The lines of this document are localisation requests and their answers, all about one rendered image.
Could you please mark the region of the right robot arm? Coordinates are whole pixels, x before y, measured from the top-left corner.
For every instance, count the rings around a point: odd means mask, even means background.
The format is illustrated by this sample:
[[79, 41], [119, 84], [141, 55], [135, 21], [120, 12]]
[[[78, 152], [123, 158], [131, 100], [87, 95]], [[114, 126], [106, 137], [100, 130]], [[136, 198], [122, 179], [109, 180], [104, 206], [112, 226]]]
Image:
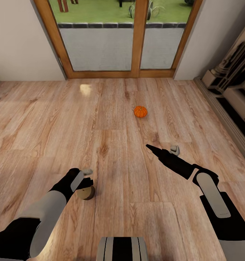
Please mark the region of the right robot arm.
[[179, 158], [179, 146], [170, 151], [146, 145], [169, 169], [189, 179], [195, 168], [199, 171], [193, 178], [203, 192], [200, 199], [218, 237], [227, 261], [245, 261], [245, 221], [226, 192], [220, 192], [218, 175], [197, 164], [189, 164]]

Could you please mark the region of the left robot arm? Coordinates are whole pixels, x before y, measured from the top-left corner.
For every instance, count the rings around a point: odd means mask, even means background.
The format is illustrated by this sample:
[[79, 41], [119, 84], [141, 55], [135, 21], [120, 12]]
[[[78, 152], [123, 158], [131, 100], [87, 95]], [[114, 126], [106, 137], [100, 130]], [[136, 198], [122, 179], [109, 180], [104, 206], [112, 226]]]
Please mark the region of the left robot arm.
[[37, 257], [72, 194], [93, 185], [92, 169], [72, 169], [39, 201], [19, 214], [0, 232], [0, 261], [26, 261]]

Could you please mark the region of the pumpkin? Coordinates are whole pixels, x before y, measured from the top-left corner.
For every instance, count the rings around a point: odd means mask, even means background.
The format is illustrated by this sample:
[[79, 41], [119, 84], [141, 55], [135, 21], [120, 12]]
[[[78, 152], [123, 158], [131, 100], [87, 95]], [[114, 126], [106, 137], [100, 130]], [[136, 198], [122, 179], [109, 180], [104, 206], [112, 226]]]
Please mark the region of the pumpkin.
[[140, 118], [143, 118], [147, 115], [147, 109], [145, 107], [142, 107], [142, 106], [137, 106], [135, 109], [134, 109], [134, 114], [135, 116], [137, 117], [140, 117]]

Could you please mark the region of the pillar candle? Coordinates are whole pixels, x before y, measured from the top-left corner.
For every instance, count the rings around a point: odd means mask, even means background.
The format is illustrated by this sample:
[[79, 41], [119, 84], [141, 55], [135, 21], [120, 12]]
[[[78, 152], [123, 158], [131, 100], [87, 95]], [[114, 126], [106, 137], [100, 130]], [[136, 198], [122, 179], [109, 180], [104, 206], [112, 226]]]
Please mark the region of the pillar candle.
[[82, 200], [90, 200], [95, 195], [95, 188], [93, 186], [77, 190], [77, 196]]

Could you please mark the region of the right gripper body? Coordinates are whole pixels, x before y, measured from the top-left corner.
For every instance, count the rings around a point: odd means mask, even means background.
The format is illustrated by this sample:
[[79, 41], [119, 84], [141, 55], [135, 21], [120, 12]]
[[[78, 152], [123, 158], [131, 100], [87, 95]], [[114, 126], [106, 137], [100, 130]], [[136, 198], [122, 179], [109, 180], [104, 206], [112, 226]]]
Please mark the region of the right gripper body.
[[168, 150], [164, 149], [158, 158], [166, 167], [178, 173], [178, 169], [181, 164], [184, 162], [183, 159], [169, 153]]

